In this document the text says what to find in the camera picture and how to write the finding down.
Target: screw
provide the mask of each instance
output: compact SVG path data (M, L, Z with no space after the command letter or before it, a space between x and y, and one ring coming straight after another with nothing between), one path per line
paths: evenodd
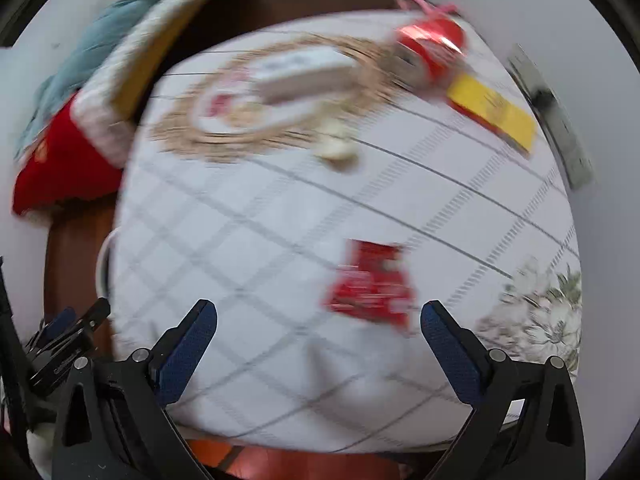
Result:
M562 361L562 359L557 355L552 356L551 359L549 359L549 362L551 363L553 368L561 369L564 367L564 361Z
M501 363L507 358L507 354L505 354L499 348L493 348L489 350L489 357L492 361L496 361L497 363Z
M77 370L82 370L82 368L87 366L88 362L89 362L89 359L87 359L86 357L84 356L79 357L74 361L74 368L76 368Z
M146 348L138 348L133 352L133 354L131 354L131 358L137 363L141 363L146 360L147 357L149 357L149 350Z

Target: plaid pattern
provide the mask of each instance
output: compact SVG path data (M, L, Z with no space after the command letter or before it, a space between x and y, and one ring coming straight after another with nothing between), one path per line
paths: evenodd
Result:
M410 19L353 12L270 27L186 60L154 89L118 206L115 343L120 356L149 347L199 298L215 303L218 331L170 409L180 423L325 452L450 439L469 407L419 333L418 306L440 299L472 328L526 257L579 268L566 192L541 132L527 160L445 104L405 94L362 121L357 168L344 173L299 148L237 164L188 160L145 135L173 97L235 52L299 32L383 40ZM463 26L478 77L524 105ZM322 307L345 238L406 245L418 297L411 336L380 339L375 326Z

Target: gold lace doily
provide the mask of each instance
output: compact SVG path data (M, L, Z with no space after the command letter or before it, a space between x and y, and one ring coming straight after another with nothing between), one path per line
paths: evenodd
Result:
M198 98L229 71L259 57L312 45L333 45L360 64L359 81L345 98L330 105L319 106L315 112L295 123L253 130L246 134L206 132L191 123L191 111ZM201 156L213 162L233 162L239 157L262 153L268 148L309 146L315 138L313 128L322 119L329 116L362 117L392 101L398 87L381 67L387 55L388 49L385 46L371 40L318 35L303 36L239 54L178 97L172 110L152 127L151 137L164 141L165 148L169 151Z

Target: floral pattern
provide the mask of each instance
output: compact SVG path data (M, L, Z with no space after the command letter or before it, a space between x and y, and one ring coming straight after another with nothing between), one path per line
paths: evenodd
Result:
M582 323L580 286L579 271L567 266L565 274L553 276L551 270L541 272L538 261L529 258L474 332L486 346L501 348L516 359L544 363L557 355L575 377Z

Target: blue gripper pad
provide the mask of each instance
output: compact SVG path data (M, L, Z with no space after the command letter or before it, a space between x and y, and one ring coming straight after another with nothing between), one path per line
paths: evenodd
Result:
M198 305L202 307L198 317L176 344L159 371L156 399L162 407L180 399L196 366L216 333L218 324L216 307L207 300L200 300L196 306Z
M422 334L460 402L475 406L482 400L480 373L456 336L434 309L434 303L436 302L430 301L422 308Z
M76 311L68 306L65 310L63 310L62 312L60 312L60 314L53 318L46 325L46 327L44 327L41 340L43 341L43 343L53 341L55 338L65 333L66 329L69 328L75 321Z

